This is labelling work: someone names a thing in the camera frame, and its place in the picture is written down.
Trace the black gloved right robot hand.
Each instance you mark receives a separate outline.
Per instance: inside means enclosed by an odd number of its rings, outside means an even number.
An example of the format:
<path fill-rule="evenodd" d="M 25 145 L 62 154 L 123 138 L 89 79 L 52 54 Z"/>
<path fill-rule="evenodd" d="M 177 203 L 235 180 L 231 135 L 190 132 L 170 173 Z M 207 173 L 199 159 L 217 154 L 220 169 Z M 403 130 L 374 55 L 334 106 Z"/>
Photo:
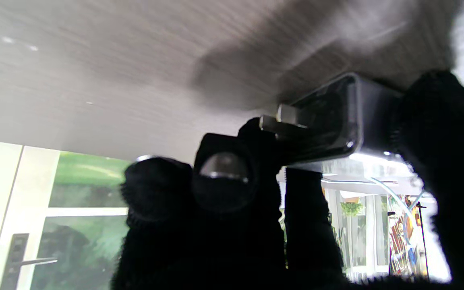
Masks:
<path fill-rule="evenodd" d="M 350 282 L 320 172 L 286 169 L 252 118 L 237 137 L 206 134 L 195 165 L 148 157 L 124 172 L 128 232 L 112 290 L 464 290 L 464 86 L 423 74 L 392 114 L 390 142 L 437 202 L 433 229 L 452 281 L 386 276 Z"/>

